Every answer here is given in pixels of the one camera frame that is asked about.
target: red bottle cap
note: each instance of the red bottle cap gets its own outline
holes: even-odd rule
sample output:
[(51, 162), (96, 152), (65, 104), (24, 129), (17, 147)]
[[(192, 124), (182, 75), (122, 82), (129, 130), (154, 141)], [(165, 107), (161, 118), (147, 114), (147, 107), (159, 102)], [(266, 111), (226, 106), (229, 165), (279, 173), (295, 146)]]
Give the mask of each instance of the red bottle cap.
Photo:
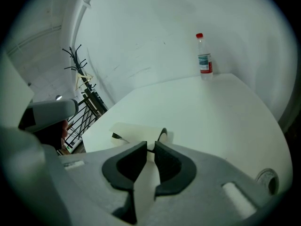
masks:
[(204, 36), (203, 36), (202, 33), (198, 33), (198, 34), (196, 35), (196, 37), (197, 37), (198, 39), (201, 39), (201, 38), (203, 38)]

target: coat rack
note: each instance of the coat rack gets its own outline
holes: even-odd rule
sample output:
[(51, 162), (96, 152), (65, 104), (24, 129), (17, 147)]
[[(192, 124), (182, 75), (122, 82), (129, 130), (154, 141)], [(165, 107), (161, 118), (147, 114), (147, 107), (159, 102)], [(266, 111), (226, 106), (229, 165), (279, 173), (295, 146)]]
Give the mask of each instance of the coat rack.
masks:
[(79, 75), (77, 75), (77, 84), (78, 84), (78, 78), (80, 77), (83, 80), (83, 84), (85, 84), (85, 86), (87, 87), (87, 89), (85, 89), (85, 92), (82, 92), (82, 94), (87, 94), (88, 97), (93, 101), (93, 104), (98, 108), (102, 108), (103, 109), (103, 113), (105, 113), (107, 111), (107, 108), (103, 102), (103, 100), (99, 97), (99, 95), (97, 94), (97, 92), (93, 92), (92, 89), (95, 87), (95, 85), (91, 86), (89, 81), (91, 80), (91, 78), (89, 77), (89, 74), (84, 74), (82, 71), (82, 68), (84, 68), (87, 65), (87, 62), (81, 66), (81, 64), (83, 62), (85, 62), (86, 59), (84, 59), (83, 61), (81, 61), (80, 63), (78, 62), (78, 57), (77, 57), (77, 50), (81, 47), (81, 45), (78, 46), (78, 48), (75, 50), (75, 53), (73, 53), (71, 47), (69, 47), (69, 51), (62, 49), (63, 51), (67, 52), (70, 55), (70, 58), (72, 58), (74, 65), (75, 66), (70, 66), (70, 67), (66, 67), (64, 68), (66, 69), (71, 69), (71, 70), (75, 70), (79, 73)]
[[(81, 66), (81, 64), (82, 64), (86, 59), (84, 59), (84, 60), (81, 61), (80, 63), (78, 62), (77, 50), (78, 50), (80, 47), (81, 47), (81, 45), (78, 46), (78, 48), (75, 50), (75, 53), (73, 53), (71, 47), (69, 47), (70, 52), (67, 51), (67, 50), (65, 50), (64, 48), (62, 49), (63, 51), (67, 52), (67, 53), (70, 55), (70, 57), (72, 58), (72, 60), (73, 60), (73, 62), (74, 62), (74, 65), (75, 65), (75, 66), (66, 67), (66, 68), (64, 68), (64, 69), (75, 70), (75, 71), (77, 71), (79, 74), (81, 74), (82, 76), (86, 76), (86, 75), (83, 73), (82, 68), (84, 68), (84, 67), (87, 65), (87, 62), (86, 62), (83, 66)], [(93, 86), (91, 86), (91, 85), (89, 84), (89, 81), (88, 81), (85, 77), (82, 77), (82, 80), (83, 80), (84, 84), (86, 85), (86, 87), (87, 87), (90, 91), (92, 91), (92, 88), (94, 88), (96, 84), (93, 85)]]

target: white wall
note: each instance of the white wall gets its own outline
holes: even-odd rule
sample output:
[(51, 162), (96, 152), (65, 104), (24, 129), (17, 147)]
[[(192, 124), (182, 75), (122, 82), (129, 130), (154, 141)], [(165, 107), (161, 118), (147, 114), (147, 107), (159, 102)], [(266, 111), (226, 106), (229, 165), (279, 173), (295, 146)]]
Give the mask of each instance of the white wall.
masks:
[(113, 102), (135, 88), (199, 76), (195, 34), (215, 73), (233, 73), (277, 120), (291, 96), (297, 46), (270, 0), (91, 0), (76, 34), (86, 70)]
[[(79, 46), (75, 46), (75, 40), (76, 35), (80, 26), (80, 22), (83, 18), (83, 15), (86, 11), (87, 7), (83, 3), (82, 0), (68, 0), (66, 4), (66, 13), (64, 15), (63, 24), (62, 24), (62, 33), (61, 33), (61, 39), (60, 39), (60, 45), (62, 48), (69, 50), (69, 47), (72, 48), (73, 52), (75, 49)], [(61, 51), (61, 56), (63, 59), (64, 64), (68, 66), (74, 66), (73, 60), (68, 56), (68, 54), (64, 51)], [(79, 61), (83, 60), (86, 57), (86, 50), (85, 46), (81, 47), (78, 50), (78, 56)], [(73, 88), (73, 91), (75, 91), (75, 80), (76, 80), (76, 72), (72, 70), (68, 70), (68, 75), (66, 75), (67, 83)], [(97, 74), (91, 73), (95, 78), (97, 78)], [(83, 98), (81, 95), (81, 92), (84, 90), (84, 88), (81, 87), (80, 89), (75, 91), (75, 94), (79, 98)], [(110, 99), (109, 93), (107, 91), (103, 90), (103, 88), (100, 87), (100, 83), (98, 83), (97, 87), (95, 88), (98, 92), (98, 94), (101, 96), (101, 98), (105, 101), (105, 104), (108, 108), (111, 108), (114, 103)]]
[(40, 32), (62, 25), (67, 0), (29, 0), (8, 33), (6, 51)]
[(10, 59), (26, 83), (31, 83), (33, 102), (74, 98), (72, 87), (66, 82), (59, 44), (60, 31), (27, 43), (10, 55)]

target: black hook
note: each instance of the black hook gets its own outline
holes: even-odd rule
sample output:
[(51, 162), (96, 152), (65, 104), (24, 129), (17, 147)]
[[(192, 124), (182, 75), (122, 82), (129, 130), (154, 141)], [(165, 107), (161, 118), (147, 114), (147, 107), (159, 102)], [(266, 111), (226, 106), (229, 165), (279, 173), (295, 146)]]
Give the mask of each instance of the black hook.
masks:
[(77, 68), (76, 68), (76, 67), (74, 67), (74, 66), (70, 66), (70, 67), (67, 67), (67, 68), (64, 68), (64, 69), (69, 69), (69, 68), (74, 68), (74, 69), (76, 69), (76, 70), (77, 70)]
[(86, 62), (81, 68), (85, 67), (87, 65), (88, 62)]
[(72, 59), (74, 60), (74, 54), (73, 54), (73, 51), (72, 51), (71, 47), (69, 47), (69, 50), (71, 52)]
[(78, 48), (75, 50), (75, 53), (76, 53), (76, 51), (79, 49), (81, 47), (81, 44), (78, 46)]
[[(70, 54), (67, 50), (65, 50), (64, 48), (62, 49), (63, 51), (67, 52), (68, 54)], [(70, 56), (72, 56), (72, 54), (70, 54)]]
[(85, 60), (86, 60), (86, 59), (84, 59), (83, 61), (81, 61), (79, 65), (81, 65), (81, 63), (83, 63)]

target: plastic water bottle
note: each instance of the plastic water bottle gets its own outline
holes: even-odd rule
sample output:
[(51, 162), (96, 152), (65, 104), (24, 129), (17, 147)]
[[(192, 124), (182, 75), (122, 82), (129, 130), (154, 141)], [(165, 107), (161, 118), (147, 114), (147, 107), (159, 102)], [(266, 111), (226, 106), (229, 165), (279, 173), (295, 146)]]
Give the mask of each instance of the plastic water bottle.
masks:
[(202, 33), (196, 35), (198, 39), (198, 64), (201, 70), (201, 78), (210, 80), (213, 77), (211, 54)]

